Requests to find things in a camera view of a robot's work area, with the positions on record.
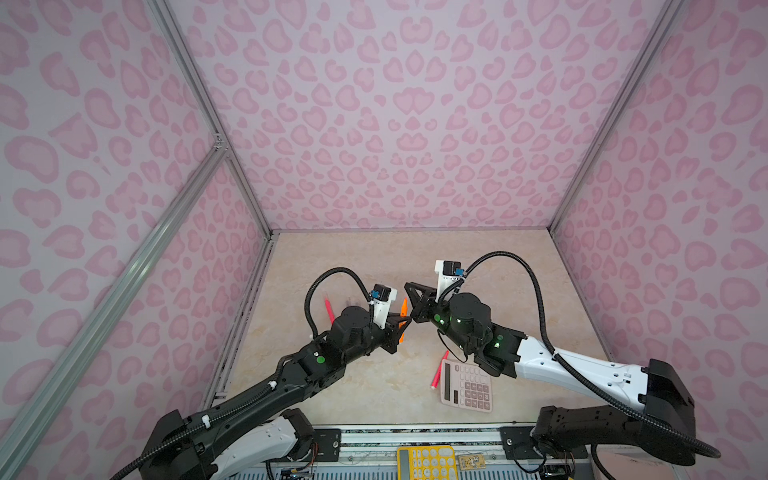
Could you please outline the pink highlighter pen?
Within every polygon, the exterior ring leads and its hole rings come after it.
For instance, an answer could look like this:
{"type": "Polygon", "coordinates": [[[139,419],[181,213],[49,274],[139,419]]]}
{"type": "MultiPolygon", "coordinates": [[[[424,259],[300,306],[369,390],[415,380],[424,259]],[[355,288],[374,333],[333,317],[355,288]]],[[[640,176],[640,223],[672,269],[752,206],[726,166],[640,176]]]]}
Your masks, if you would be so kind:
{"type": "Polygon", "coordinates": [[[435,373],[433,375],[433,378],[432,378],[432,381],[430,383],[430,387],[432,389],[437,389],[439,387],[439,385],[440,385],[440,379],[441,379],[441,375],[442,375],[442,371],[443,371],[444,361],[448,358],[449,354],[450,354],[450,352],[448,350],[446,350],[443,353],[442,357],[440,358],[440,361],[438,363],[438,366],[436,368],[436,371],[435,371],[435,373]]]}
{"type": "Polygon", "coordinates": [[[324,297],[324,306],[328,315],[329,322],[331,325],[333,325],[333,323],[335,322],[336,316],[335,316],[333,306],[330,302],[330,299],[327,296],[324,297]]]}

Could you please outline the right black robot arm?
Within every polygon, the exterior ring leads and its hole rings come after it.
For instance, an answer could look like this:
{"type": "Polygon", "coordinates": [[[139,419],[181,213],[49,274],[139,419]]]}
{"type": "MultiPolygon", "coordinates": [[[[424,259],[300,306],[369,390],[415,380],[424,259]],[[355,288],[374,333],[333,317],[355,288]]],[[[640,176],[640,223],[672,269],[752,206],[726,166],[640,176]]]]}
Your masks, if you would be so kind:
{"type": "Polygon", "coordinates": [[[671,364],[621,364],[557,349],[493,322],[490,307],[472,293],[445,300],[436,288],[414,282],[405,291],[412,319],[433,324],[462,359],[490,377],[553,384],[600,400],[597,407],[542,407],[529,434],[540,452],[626,445],[680,466],[699,456],[720,458],[716,447],[697,439],[694,400],[671,364]]]}

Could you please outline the pink desk calculator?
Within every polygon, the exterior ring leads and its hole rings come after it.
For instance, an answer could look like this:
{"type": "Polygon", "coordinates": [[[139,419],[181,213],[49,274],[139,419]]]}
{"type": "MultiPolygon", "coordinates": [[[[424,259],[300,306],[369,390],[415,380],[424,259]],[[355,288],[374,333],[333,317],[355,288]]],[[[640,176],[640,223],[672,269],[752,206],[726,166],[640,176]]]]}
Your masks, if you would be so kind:
{"type": "Polygon", "coordinates": [[[491,376],[477,366],[444,359],[438,390],[444,405],[482,413],[493,410],[491,376]]]}

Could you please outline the orange highlighter pen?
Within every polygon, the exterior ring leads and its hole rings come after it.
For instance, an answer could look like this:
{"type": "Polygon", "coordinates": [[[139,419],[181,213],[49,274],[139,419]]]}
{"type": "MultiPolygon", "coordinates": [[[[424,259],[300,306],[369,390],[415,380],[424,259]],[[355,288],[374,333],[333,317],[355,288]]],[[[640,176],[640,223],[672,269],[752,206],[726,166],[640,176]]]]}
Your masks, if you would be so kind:
{"type": "Polygon", "coordinates": [[[408,298],[403,299],[403,303],[400,309],[400,317],[401,320],[399,321],[398,330],[400,332],[399,342],[402,343],[404,341],[404,332],[409,322],[408,298]]]}

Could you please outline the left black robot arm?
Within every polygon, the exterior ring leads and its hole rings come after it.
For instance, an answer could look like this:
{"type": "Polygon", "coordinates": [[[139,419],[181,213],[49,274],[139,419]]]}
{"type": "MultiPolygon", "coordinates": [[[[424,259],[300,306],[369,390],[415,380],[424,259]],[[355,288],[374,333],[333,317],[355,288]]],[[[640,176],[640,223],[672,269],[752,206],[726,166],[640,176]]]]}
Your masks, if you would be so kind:
{"type": "Polygon", "coordinates": [[[225,450],[256,428],[340,380],[349,363],[378,348],[394,354],[411,323],[385,315],[382,328],[359,306],[345,308],[331,328],[278,360],[274,373],[223,403],[187,417],[174,410],[158,420],[142,454],[114,473],[124,479],[211,479],[225,450]]]}

